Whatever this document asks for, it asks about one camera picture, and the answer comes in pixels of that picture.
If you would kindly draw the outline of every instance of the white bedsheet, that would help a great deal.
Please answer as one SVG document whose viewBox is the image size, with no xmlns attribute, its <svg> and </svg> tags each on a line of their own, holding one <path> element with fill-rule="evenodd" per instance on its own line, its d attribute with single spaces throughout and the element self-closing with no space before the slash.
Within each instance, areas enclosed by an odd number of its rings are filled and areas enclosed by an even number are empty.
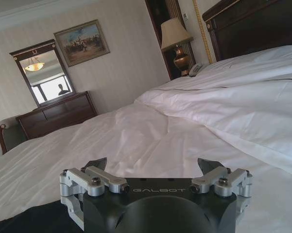
<svg viewBox="0 0 292 233">
<path fill-rule="evenodd" d="M 209 66 L 0 157 L 0 220 L 58 200 L 60 172 L 89 160 L 107 157 L 117 176 L 197 177 L 201 157 L 254 175 L 237 232 L 292 233 L 292 80 L 270 81 L 292 79 L 292 58 L 235 65 Z"/>
</svg>

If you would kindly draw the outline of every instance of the wall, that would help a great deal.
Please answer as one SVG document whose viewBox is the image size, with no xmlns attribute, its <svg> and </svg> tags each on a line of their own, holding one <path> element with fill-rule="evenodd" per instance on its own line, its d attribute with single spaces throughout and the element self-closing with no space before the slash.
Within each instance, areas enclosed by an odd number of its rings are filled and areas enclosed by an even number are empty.
<svg viewBox="0 0 292 233">
<path fill-rule="evenodd" d="M 99 113 L 130 104 L 169 81 L 144 0 L 101 0 L 0 31 L 0 120 L 36 105 L 10 52 L 98 19 L 111 53 L 68 68 L 78 92 L 89 90 Z"/>
<path fill-rule="evenodd" d="M 200 15 L 202 17 L 202 14 L 207 11 L 209 8 L 211 8 L 213 5 L 218 3 L 220 0 L 197 0 Z M 195 61 L 197 63 L 203 63 L 203 64 L 208 64 L 208 58 L 205 52 L 205 47 L 203 44 L 202 36 L 201 36 L 201 31 L 199 28 L 198 20 L 196 17 L 196 13 L 194 10 L 193 6 L 193 1 L 192 0 L 178 0 L 180 9 L 182 13 L 187 13 L 188 15 L 188 20 L 184 20 L 185 26 L 187 31 L 193 36 L 194 40 L 191 42 L 192 50 L 194 53 Z M 212 54 L 212 60 L 213 62 L 216 61 L 214 50 L 212 47 L 212 43 L 209 37 L 209 33 L 206 28 L 206 24 L 204 23 L 203 19 L 203 26 L 204 26 L 204 31 L 208 40 L 208 46 L 211 50 Z"/>
</svg>

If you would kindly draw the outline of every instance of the brass lamp base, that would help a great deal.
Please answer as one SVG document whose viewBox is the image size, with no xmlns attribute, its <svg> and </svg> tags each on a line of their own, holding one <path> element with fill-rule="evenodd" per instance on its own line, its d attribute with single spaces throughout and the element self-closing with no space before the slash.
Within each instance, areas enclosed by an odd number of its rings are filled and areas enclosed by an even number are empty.
<svg viewBox="0 0 292 233">
<path fill-rule="evenodd" d="M 185 54 L 181 46 L 176 46 L 175 52 L 174 64 L 181 71 L 181 76 L 189 75 L 189 55 Z"/>
</svg>

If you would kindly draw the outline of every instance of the mirror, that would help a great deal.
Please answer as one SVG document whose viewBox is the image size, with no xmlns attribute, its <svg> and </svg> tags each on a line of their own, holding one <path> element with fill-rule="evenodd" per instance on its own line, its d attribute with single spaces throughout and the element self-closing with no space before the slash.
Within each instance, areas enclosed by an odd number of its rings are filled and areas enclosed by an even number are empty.
<svg viewBox="0 0 292 233">
<path fill-rule="evenodd" d="M 38 106 L 74 93 L 54 40 L 15 51 L 11 55 Z"/>
</svg>

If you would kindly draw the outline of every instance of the pillow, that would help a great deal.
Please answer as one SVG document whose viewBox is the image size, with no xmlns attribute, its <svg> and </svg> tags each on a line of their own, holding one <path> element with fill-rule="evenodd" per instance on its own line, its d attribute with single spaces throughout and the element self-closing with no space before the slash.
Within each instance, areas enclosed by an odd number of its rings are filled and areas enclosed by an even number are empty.
<svg viewBox="0 0 292 233">
<path fill-rule="evenodd" d="M 207 70 L 226 70 L 234 67 L 239 67 L 246 64 L 262 63 L 276 59 L 288 59 L 292 58 L 292 45 L 286 45 L 282 47 L 272 48 L 259 52 L 253 52 L 247 55 L 239 57 L 233 57 L 226 60 L 216 62 L 208 66 Z"/>
</svg>

